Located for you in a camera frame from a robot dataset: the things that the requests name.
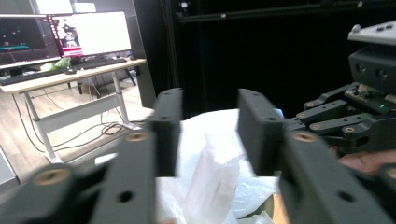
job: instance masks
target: desk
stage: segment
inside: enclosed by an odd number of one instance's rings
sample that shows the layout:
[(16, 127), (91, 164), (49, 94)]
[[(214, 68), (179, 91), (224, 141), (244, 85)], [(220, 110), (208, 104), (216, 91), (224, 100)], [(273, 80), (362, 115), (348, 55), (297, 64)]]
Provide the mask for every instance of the desk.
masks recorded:
[[(93, 115), (103, 113), (115, 107), (120, 108), (123, 126), (129, 129), (134, 128), (134, 125), (129, 122), (128, 115), (126, 113), (125, 103), (123, 101), (122, 91), (120, 90), (120, 82), (117, 78), (116, 71), (128, 67), (138, 66), (145, 62), (146, 60), (141, 59), (135, 61), (128, 61), (126, 63), (111, 64), (95, 69), (78, 71), (74, 75), (59, 74), (50, 77), (42, 77), (34, 80), (24, 81), (12, 85), (0, 86), (0, 89), (5, 93), (18, 93), (24, 95), (25, 101), (28, 104), (30, 112), (32, 113), (33, 121), (35, 122), (40, 137), (44, 142), (47, 159), (51, 163), (62, 162), (62, 160), (54, 152), (47, 133), (53, 132), (83, 119), (87, 119), (89, 117), (92, 117)], [(50, 86), (77, 81), (84, 77), (93, 77), (103, 73), (112, 74), (114, 86), (116, 89), (115, 94), (93, 102), (89, 102), (85, 105), (80, 105), (56, 114), (46, 116), (44, 118), (40, 118), (38, 116), (37, 112), (35, 111), (35, 106), (29, 95), (30, 91), (36, 91)]]

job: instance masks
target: screw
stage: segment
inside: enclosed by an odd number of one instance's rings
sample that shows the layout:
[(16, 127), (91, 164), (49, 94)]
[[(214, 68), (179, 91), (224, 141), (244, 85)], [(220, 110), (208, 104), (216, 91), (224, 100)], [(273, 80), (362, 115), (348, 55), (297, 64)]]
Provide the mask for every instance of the screw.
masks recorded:
[(393, 179), (396, 179), (396, 168), (389, 168), (387, 170), (387, 175)]
[(320, 129), (320, 125), (318, 125), (318, 124), (312, 124), (312, 125), (311, 125), (311, 129), (315, 129), (315, 130)]
[(69, 175), (70, 171), (67, 169), (52, 169), (37, 175), (34, 183), (38, 186), (53, 185), (63, 181)]
[(293, 138), (300, 142), (307, 142), (307, 143), (315, 142), (314, 135), (312, 135), (310, 133), (296, 133), (293, 136)]
[(347, 133), (353, 133), (353, 132), (355, 132), (355, 129), (354, 129), (354, 128), (351, 128), (351, 127), (347, 127), (347, 128), (345, 128), (345, 130), (346, 130)]
[(131, 133), (126, 137), (128, 142), (140, 142), (149, 137), (147, 133)]

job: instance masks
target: black cable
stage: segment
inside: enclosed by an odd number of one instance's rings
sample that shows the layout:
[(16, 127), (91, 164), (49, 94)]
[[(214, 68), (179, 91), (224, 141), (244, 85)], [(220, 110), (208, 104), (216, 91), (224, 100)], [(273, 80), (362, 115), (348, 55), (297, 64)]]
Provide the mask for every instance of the black cable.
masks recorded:
[[(115, 128), (116, 126), (119, 127), (118, 130), (116, 130), (114, 133), (109, 133), (108, 131), (111, 130), (112, 128)], [(102, 129), (102, 134), (104, 135), (112, 135), (115, 133), (119, 133), (122, 130), (123, 126), (118, 124), (118, 123), (113, 123), (112, 125), (106, 126)]]
[(58, 108), (64, 110), (63, 108), (59, 107), (59, 106), (49, 97), (49, 95), (48, 95), (47, 92), (46, 92), (46, 89), (43, 89), (43, 91), (44, 91), (44, 93), (46, 93), (47, 98), (49, 98), (49, 99), (55, 104), (56, 107), (58, 107)]
[[(57, 91), (51, 91), (49, 94), (53, 94), (53, 93), (55, 93), (55, 92), (65, 91), (65, 90), (70, 90), (70, 89), (69, 89), (69, 88), (64, 88), (64, 89), (60, 89), (60, 90), (57, 90)], [(45, 95), (45, 94), (32, 96), (31, 99), (35, 99), (35, 98), (40, 97), (40, 96), (43, 96), (43, 95)]]
[(14, 99), (15, 106), (17, 107), (18, 114), (20, 115), (20, 120), (21, 120), (21, 122), (22, 122), (23, 129), (25, 130), (26, 136), (27, 136), (27, 138), (29, 139), (30, 143), (35, 147), (35, 149), (36, 149), (37, 151), (39, 151), (39, 152), (45, 152), (45, 151), (40, 150), (40, 149), (35, 145), (35, 143), (33, 142), (33, 140), (30, 138), (30, 135), (29, 135), (29, 133), (27, 132), (25, 123), (24, 123), (23, 118), (22, 118), (22, 114), (21, 114), (21, 111), (20, 111), (20, 107), (18, 106), (18, 103), (17, 103), (17, 100), (15, 99), (15, 95), (14, 95), (14, 94), (12, 94), (12, 98)]
[[(107, 87), (108, 84), (106, 84), (105, 78), (103, 77), (103, 74), (101, 74), (100, 77), (101, 77), (101, 79), (102, 79), (102, 81), (103, 81), (103, 84), (104, 84), (104, 86), (105, 86), (105, 89), (106, 89), (106, 92), (107, 92), (107, 96), (109, 96), (109, 95), (110, 95), (110, 91), (108, 90), (108, 87)], [(120, 114), (120, 111), (119, 111), (117, 108), (115, 108), (115, 109), (116, 109), (117, 113), (119, 114), (119, 116), (120, 116), (122, 122), (125, 122), (125, 121), (123, 120), (123, 118), (122, 118), (122, 115)], [(104, 126), (106, 126), (106, 127), (109, 127), (109, 126), (107, 126), (107, 125), (105, 125), (105, 124), (103, 123), (103, 113), (101, 113), (101, 117), (100, 117), (100, 118), (101, 118), (101, 124), (104, 125)]]
[[(35, 137), (38, 139), (38, 141), (39, 141), (41, 144), (44, 145), (43, 141), (40, 139), (40, 137), (38, 136), (38, 134), (37, 134), (37, 132), (36, 132), (36, 130), (35, 130), (35, 125), (34, 125), (33, 122), (32, 122), (32, 115), (30, 114), (30, 110), (29, 110), (28, 107), (27, 107), (27, 111), (28, 111), (28, 115), (29, 115), (29, 120), (30, 120), (30, 122), (31, 122), (32, 128), (33, 128), (34, 133), (35, 133)], [(26, 135), (28, 136), (28, 138), (29, 138), (29, 140), (31, 141), (31, 143), (35, 146), (35, 148), (36, 148), (38, 151), (40, 151), (40, 152), (45, 152), (45, 151), (40, 150), (40, 149), (33, 143), (32, 139), (30, 138), (30, 135), (29, 135), (28, 132), (27, 132), (27, 129), (26, 129), (25, 125), (24, 125), (23, 120), (22, 120), (22, 123), (23, 123), (23, 128), (24, 128), (25, 131), (26, 131)], [(53, 147), (60, 147), (60, 146), (62, 146), (62, 145), (64, 145), (64, 144), (66, 144), (66, 143), (69, 143), (69, 142), (71, 142), (71, 141), (77, 139), (78, 137), (80, 137), (80, 136), (82, 136), (84, 133), (86, 133), (87, 131), (89, 131), (89, 130), (91, 130), (91, 129), (97, 127), (97, 126), (100, 126), (100, 125), (105, 125), (105, 126), (106, 126), (108, 123), (109, 123), (109, 124), (116, 124), (116, 125), (119, 125), (117, 122), (106, 122), (106, 123), (103, 123), (103, 122), (101, 121), (100, 124), (93, 125), (93, 126), (91, 126), (90, 128), (88, 128), (87, 130), (85, 130), (84, 132), (82, 132), (82, 133), (76, 135), (75, 137), (72, 137), (71, 139), (66, 140), (65, 142), (63, 142), (63, 143), (61, 143), (61, 144), (58, 144), (58, 145), (55, 145), (55, 146), (53, 146)], [(121, 128), (120, 128), (119, 130), (117, 130), (116, 132), (114, 132), (114, 133), (120, 132), (120, 131), (122, 130), (122, 127), (123, 127), (123, 126), (121, 126)], [(64, 150), (64, 149), (72, 148), (72, 147), (81, 147), (81, 146), (87, 145), (87, 144), (89, 144), (90, 142), (92, 142), (92, 141), (94, 141), (94, 140), (100, 138), (103, 134), (111, 135), (111, 134), (114, 134), (114, 133), (104, 133), (103, 130), (102, 130), (102, 133), (101, 133), (99, 136), (93, 138), (92, 140), (90, 140), (90, 141), (88, 141), (88, 142), (86, 142), (86, 143), (83, 143), (83, 144), (77, 145), (77, 146), (59, 148), (59, 149), (56, 149), (56, 150), (54, 150), (54, 151)]]

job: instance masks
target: computer monitor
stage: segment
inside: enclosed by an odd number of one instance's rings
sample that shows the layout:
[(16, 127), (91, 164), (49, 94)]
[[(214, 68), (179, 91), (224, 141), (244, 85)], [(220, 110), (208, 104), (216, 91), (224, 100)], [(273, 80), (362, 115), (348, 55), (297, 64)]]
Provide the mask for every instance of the computer monitor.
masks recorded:
[(123, 11), (47, 15), (62, 57), (131, 50)]
[(45, 15), (0, 14), (0, 70), (60, 59)]

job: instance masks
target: cable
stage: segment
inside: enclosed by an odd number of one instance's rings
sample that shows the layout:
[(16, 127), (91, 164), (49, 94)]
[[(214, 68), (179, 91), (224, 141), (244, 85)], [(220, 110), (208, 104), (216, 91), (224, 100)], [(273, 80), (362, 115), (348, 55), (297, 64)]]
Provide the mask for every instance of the cable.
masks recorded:
[[(59, 92), (59, 91), (66, 91), (66, 90), (70, 90), (70, 89), (69, 89), (69, 88), (64, 88), (64, 89), (60, 89), (60, 90), (57, 90), (57, 91), (52, 91), (52, 92), (50, 92), (49, 94), (53, 94), (53, 93)], [(45, 95), (45, 94), (32, 96), (31, 99), (35, 99), (35, 98), (40, 97), (40, 96), (43, 96), (43, 95)]]
[(44, 91), (44, 93), (46, 93), (47, 98), (49, 98), (49, 99), (55, 104), (56, 107), (58, 107), (58, 108), (64, 110), (63, 108), (59, 107), (59, 106), (49, 97), (49, 95), (48, 95), (47, 92), (46, 92), (46, 89), (43, 88), (43, 91)]
[[(16, 104), (18, 110), (19, 110), (18, 103), (16, 102), (15, 98), (14, 98), (14, 102), (15, 102), (15, 104)], [(38, 136), (38, 134), (37, 134), (37, 132), (36, 132), (36, 130), (35, 130), (35, 125), (34, 125), (33, 122), (32, 122), (32, 115), (30, 114), (30, 110), (29, 110), (27, 104), (26, 104), (26, 108), (27, 108), (27, 111), (28, 111), (29, 120), (30, 120), (30, 122), (31, 122), (33, 131), (34, 131), (34, 133), (35, 133), (35, 137), (37, 138), (37, 140), (38, 140), (41, 144), (44, 145), (43, 141), (40, 139), (40, 137)], [(34, 144), (33, 140), (30, 138), (30, 135), (29, 135), (29, 133), (27, 132), (27, 129), (26, 129), (26, 127), (25, 127), (25, 125), (24, 125), (24, 122), (23, 122), (23, 120), (22, 120), (21, 112), (20, 112), (20, 118), (21, 118), (21, 121), (22, 121), (22, 123), (23, 123), (23, 128), (24, 128), (25, 131), (26, 131), (26, 135), (28, 136), (28, 138), (29, 138), (30, 142), (32, 143), (32, 145), (34, 145), (34, 146), (35, 146), (35, 149), (37, 149), (38, 151), (40, 151), (40, 152), (45, 152), (45, 151), (43, 151), (43, 150), (40, 150), (40, 149)], [(87, 144), (89, 144), (90, 142), (92, 142), (92, 141), (94, 141), (94, 140), (100, 138), (100, 137), (101, 137), (102, 135), (104, 135), (104, 134), (105, 134), (105, 135), (111, 135), (111, 134), (114, 134), (114, 133), (118, 133), (118, 132), (120, 132), (120, 131), (122, 130), (122, 128), (123, 128), (123, 126), (120, 125), (120, 124), (118, 124), (117, 122), (105, 122), (105, 123), (103, 123), (103, 122), (102, 122), (102, 119), (101, 119), (101, 123), (100, 123), (100, 124), (93, 125), (93, 126), (91, 126), (90, 128), (88, 128), (87, 130), (85, 130), (84, 132), (82, 132), (82, 133), (76, 135), (75, 137), (72, 137), (72, 138), (70, 138), (69, 140), (66, 140), (65, 142), (63, 142), (63, 143), (61, 143), (61, 144), (58, 144), (58, 145), (55, 145), (55, 146), (53, 146), (53, 147), (60, 147), (60, 146), (62, 146), (62, 145), (64, 145), (64, 144), (66, 144), (66, 143), (69, 143), (69, 142), (71, 142), (71, 141), (77, 139), (78, 137), (82, 136), (82, 135), (83, 135), (84, 133), (86, 133), (87, 131), (89, 131), (89, 130), (95, 128), (95, 127), (98, 127), (98, 126), (100, 126), (100, 125), (104, 125), (104, 126), (105, 126), (105, 128), (104, 128), (105, 130), (102, 129), (101, 134), (100, 134), (99, 136), (93, 138), (92, 140), (90, 140), (90, 141), (88, 141), (88, 142), (85, 142), (85, 143), (83, 143), (83, 144), (80, 144), (80, 145), (76, 145), (76, 146), (58, 148), (58, 149), (56, 149), (56, 150), (54, 150), (54, 151), (64, 150), (64, 149), (72, 148), (72, 147), (81, 147), (81, 146), (87, 145)], [(110, 130), (111, 128), (113, 128), (113, 127), (115, 127), (115, 126), (117, 126), (117, 125), (119, 125), (120, 128), (119, 128), (116, 132), (114, 132), (114, 133), (108, 133), (108, 130)]]
[(45, 151), (40, 150), (40, 149), (35, 145), (35, 143), (33, 142), (33, 140), (30, 138), (30, 135), (29, 135), (29, 133), (27, 132), (26, 125), (25, 125), (25, 123), (24, 123), (24, 121), (23, 121), (23, 118), (22, 118), (22, 114), (21, 114), (21, 111), (20, 111), (20, 107), (18, 106), (18, 103), (17, 103), (17, 100), (15, 99), (15, 95), (14, 95), (14, 94), (12, 94), (12, 98), (14, 99), (15, 106), (17, 107), (18, 114), (20, 115), (20, 120), (21, 120), (21, 122), (22, 122), (23, 129), (25, 130), (26, 136), (27, 136), (27, 138), (29, 139), (30, 143), (35, 147), (35, 149), (36, 149), (37, 151), (39, 151), (39, 152), (45, 152)]

